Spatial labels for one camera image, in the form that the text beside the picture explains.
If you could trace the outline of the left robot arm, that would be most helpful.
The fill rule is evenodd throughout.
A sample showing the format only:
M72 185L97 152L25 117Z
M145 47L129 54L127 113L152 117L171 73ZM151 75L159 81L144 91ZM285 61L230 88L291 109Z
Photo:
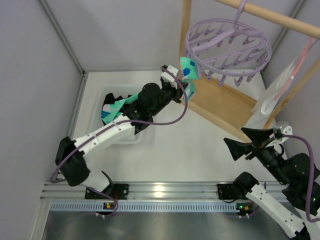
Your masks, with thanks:
M180 104L188 99L187 82L168 82L161 85L147 83L140 92L126 98L113 98L108 111L101 113L104 125L86 135L71 139L64 137L55 157L56 171L70 187L83 185L89 189L109 195L114 183L103 170L89 167L94 154L117 142L133 137L150 125L157 125L154 117L170 102Z

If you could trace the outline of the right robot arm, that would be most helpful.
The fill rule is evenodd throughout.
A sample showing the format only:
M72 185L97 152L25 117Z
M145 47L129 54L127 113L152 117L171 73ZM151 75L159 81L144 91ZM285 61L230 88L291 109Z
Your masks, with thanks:
M290 125L275 125L269 129L242 127L241 131L250 142L240 142L224 138L234 161L241 157L246 160L256 158L278 181L285 186L282 190L287 201L299 215L293 214L278 202L265 187L250 173L242 172L232 183L217 186L219 200L233 203L250 200L264 210L291 240L318 240L320 238L320 185L316 179L320 175L314 163L314 155L309 142L293 135ZM304 142L308 153L299 153L288 159L284 152L278 152L276 145L287 139Z

